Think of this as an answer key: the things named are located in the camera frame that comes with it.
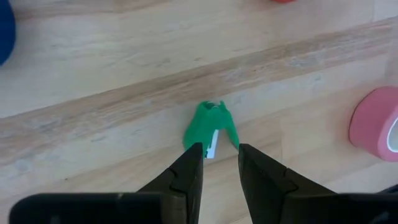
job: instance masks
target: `wooden table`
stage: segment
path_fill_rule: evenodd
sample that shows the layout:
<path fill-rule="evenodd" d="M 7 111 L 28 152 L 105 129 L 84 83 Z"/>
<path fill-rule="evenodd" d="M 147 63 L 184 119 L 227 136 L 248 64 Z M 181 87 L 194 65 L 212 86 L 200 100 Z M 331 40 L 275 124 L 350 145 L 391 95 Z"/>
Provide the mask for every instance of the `wooden table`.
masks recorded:
<path fill-rule="evenodd" d="M 0 68 L 0 214 L 38 192 L 131 192 L 183 152 L 202 100 L 241 142 L 337 192 L 398 184 L 348 125 L 398 85 L 397 0 L 12 0 Z M 250 223 L 237 152 L 206 161 L 200 223 Z"/>

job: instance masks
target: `green plastic object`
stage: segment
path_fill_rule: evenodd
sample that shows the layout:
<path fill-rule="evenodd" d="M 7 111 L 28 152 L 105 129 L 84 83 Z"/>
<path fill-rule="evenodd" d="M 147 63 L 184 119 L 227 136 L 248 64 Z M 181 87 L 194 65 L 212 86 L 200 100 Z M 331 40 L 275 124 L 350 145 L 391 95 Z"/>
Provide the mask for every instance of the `green plastic object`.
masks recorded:
<path fill-rule="evenodd" d="M 201 102 L 188 129 L 185 131 L 183 138 L 185 150 L 200 142 L 203 146 L 203 156 L 206 158 L 208 149 L 211 147 L 213 134 L 216 130 L 222 129 L 226 129 L 229 140 L 238 149 L 239 137 L 232 115 L 226 109 L 224 102 L 221 101 L 219 105 L 210 101 Z"/>

